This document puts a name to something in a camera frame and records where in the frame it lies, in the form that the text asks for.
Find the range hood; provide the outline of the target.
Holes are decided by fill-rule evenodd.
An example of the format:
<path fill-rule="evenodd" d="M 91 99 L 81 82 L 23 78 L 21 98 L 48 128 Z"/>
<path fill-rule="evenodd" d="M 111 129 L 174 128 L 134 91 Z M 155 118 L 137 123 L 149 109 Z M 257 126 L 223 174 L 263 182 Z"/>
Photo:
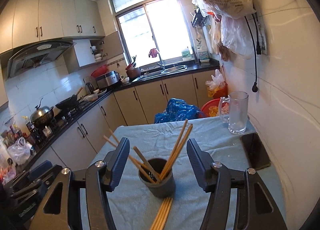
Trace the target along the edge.
<path fill-rule="evenodd" d="M 72 41 L 50 40 L 27 45 L 13 54 L 7 64 L 7 79 L 30 69 L 53 62 L 65 51 L 73 47 Z"/>

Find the silver rice cooker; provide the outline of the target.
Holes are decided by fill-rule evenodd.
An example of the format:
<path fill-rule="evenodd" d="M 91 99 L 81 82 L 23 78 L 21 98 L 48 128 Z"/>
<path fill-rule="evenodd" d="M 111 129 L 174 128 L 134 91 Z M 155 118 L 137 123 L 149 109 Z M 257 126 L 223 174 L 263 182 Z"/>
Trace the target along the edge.
<path fill-rule="evenodd" d="M 98 76 L 95 81 L 99 89 L 107 88 L 120 81 L 120 74 L 113 70 Z"/>

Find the black wok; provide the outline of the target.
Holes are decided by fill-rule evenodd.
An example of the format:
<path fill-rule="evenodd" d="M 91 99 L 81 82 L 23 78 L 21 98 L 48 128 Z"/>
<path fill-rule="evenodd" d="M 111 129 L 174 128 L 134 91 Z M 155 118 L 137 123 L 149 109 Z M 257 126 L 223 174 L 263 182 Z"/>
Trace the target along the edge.
<path fill-rule="evenodd" d="M 71 97 L 57 103 L 55 107 L 60 110 L 64 110 L 72 106 L 76 106 L 78 103 L 78 94 L 81 92 L 82 89 L 83 87 L 80 87 L 80 89 L 76 92 L 76 94 L 73 94 Z"/>

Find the clear glass mug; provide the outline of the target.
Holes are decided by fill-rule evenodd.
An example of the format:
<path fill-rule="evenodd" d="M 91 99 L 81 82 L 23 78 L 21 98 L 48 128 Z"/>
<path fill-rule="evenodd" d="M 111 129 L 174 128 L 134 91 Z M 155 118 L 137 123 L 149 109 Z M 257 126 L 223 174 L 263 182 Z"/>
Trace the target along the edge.
<path fill-rule="evenodd" d="M 248 93 L 242 91 L 231 92 L 227 97 L 220 98 L 218 115 L 223 123 L 228 124 L 232 134 L 242 134 L 246 130 L 248 98 Z"/>

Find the steel pot with lid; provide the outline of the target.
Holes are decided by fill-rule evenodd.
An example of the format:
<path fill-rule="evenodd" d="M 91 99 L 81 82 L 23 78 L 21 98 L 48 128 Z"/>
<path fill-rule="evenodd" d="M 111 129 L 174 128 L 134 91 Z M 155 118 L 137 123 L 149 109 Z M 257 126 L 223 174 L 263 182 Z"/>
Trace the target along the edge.
<path fill-rule="evenodd" d="M 35 111 L 31 114 L 31 122 L 37 128 L 41 127 L 43 124 L 50 122 L 54 118 L 54 107 L 42 106 L 42 99 L 40 103 L 35 106 Z"/>

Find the blue plastic bag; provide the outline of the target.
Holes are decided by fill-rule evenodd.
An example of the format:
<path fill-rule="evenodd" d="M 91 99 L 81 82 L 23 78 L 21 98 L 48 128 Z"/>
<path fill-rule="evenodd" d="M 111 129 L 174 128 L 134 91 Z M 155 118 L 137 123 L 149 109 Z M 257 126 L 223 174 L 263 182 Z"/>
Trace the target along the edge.
<path fill-rule="evenodd" d="M 154 123 L 166 123 L 197 119 L 200 109 L 195 105 L 189 105 L 182 99 L 171 98 L 162 113 L 155 115 Z"/>

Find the sink faucet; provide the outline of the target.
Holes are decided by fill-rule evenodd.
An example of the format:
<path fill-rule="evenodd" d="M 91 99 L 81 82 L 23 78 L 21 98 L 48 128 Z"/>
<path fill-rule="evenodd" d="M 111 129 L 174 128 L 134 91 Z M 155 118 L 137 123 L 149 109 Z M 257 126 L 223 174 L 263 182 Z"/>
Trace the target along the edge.
<path fill-rule="evenodd" d="M 159 51 L 156 49 L 156 48 L 152 48 L 150 51 L 149 51 L 149 54 L 148 54 L 148 57 L 151 57 L 151 58 L 158 58 L 159 59 L 159 62 L 157 62 L 157 64 L 162 67 L 163 69 L 165 68 L 165 64 L 161 58 L 161 55 L 159 53 Z"/>

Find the red bin with bags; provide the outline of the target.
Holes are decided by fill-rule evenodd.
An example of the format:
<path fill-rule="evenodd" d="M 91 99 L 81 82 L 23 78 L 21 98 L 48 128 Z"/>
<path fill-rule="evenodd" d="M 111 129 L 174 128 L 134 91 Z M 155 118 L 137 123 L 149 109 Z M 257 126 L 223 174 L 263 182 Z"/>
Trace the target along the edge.
<path fill-rule="evenodd" d="M 223 74 L 218 69 L 211 75 L 211 80 L 205 82 L 205 85 L 207 86 L 208 97 L 218 99 L 228 96 L 228 85 Z"/>

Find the lower kitchen cabinets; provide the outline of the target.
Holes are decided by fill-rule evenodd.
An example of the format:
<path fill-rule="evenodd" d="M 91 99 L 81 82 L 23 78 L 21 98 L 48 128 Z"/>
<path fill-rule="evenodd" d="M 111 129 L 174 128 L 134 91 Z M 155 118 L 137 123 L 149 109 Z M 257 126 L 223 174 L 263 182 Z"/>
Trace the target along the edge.
<path fill-rule="evenodd" d="M 205 82 L 214 67 L 190 67 L 173 74 L 158 75 L 111 90 L 85 106 L 60 129 L 22 169 L 45 160 L 74 170 L 85 168 L 121 125 L 152 124 L 155 115 L 165 110 L 171 98 L 202 107 L 208 100 Z"/>

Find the dark chopstick holder cup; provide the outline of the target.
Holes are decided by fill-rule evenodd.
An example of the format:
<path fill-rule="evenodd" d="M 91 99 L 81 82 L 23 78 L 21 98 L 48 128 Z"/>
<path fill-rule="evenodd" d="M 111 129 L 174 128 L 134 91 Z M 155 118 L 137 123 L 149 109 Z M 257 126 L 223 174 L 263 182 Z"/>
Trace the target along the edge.
<path fill-rule="evenodd" d="M 150 163 L 154 171 L 160 174 L 167 161 L 163 158 L 152 158 L 149 159 L 148 162 Z M 142 181 L 142 183 L 144 183 L 148 187 L 149 191 L 155 197 L 165 198 L 174 195 L 176 184 L 172 170 L 167 173 L 166 177 L 163 181 L 161 181 L 161 183 L 152 183 L 141 171 L 138 172 L 138 175 L 140 181 Z"/>

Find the red plastic basin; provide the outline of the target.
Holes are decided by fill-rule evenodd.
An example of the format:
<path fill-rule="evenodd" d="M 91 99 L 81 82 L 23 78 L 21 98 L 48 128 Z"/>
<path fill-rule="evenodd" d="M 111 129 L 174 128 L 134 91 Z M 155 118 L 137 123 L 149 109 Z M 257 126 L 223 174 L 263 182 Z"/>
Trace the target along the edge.
<path fill-rule="evenodd" d="M 202 106 L 199 118 L 216 117 L 218 115 L 218 105 L 220 99 L 213 99 Z"/>

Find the light blue table towel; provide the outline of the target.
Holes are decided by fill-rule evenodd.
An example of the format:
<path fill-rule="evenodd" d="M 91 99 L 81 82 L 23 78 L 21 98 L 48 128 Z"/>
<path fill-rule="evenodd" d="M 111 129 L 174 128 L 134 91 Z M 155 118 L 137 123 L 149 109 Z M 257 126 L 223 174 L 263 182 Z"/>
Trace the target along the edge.
<path fill-rule="evenodd" d="M 239 135 L 229 132 L 217 117 L 193 119 L 190 137 L 215 161 L 226 167 L 245 170 L 249 163 Z M 146 158 L 168 158 L 182 129 L 183 122 L 145 124 L 119 127 L 116 138 L 127 137 L 131 147 L 138 147 Z M 209 194 L 198 185 L 186 150 L 182 150 L 173 165 L 176 190 L 166 229 L 199 229 Z M 272 166 L 259 170 L 259 175 L 272 194 L 281 214 L 285 214 L 282 185 Z M 127 161 L 119 185 L 107 195 L 117 229 L 149 229 L 162 200 L 156 198 L 142 183 L 138 169 Z"/>

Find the black smartphone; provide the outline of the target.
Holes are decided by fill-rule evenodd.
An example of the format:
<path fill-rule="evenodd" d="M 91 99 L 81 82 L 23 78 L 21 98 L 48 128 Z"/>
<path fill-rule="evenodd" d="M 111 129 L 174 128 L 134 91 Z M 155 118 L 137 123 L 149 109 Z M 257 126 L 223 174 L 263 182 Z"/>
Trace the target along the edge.
<path fill-rule="evenodd" d="M 262 170 L 271 166 L 271 161 L 257 132 L 240 136 L 250 167 Z"/>

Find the white hanging plastic bag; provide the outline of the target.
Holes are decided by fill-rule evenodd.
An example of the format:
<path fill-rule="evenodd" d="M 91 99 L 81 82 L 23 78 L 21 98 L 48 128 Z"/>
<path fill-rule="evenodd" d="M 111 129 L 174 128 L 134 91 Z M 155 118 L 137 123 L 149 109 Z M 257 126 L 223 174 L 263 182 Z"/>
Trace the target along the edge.
<path fill-rule="evenodd" d="M 222 16 L 217 21 L 213 16 L 209 17 L 211 29 L 211 48 L 213 53 L 219 54 L 219 47 L 224 46 L 232 53 L 251 59 L 254 55 L 252 38 L 245 18 L 232 19 Z"/>

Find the kitchen window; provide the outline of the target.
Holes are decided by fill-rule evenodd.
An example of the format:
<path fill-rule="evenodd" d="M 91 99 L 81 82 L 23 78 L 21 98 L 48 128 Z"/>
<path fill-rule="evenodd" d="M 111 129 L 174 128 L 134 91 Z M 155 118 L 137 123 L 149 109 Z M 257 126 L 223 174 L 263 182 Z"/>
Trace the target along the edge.
<path fill-rule="evenodd" d="M 148 57 L 156 48 L 164 64 L 194 59 L 194 44 L 181 0 L 111 0 L 129 63 L 159 66 Z"/>

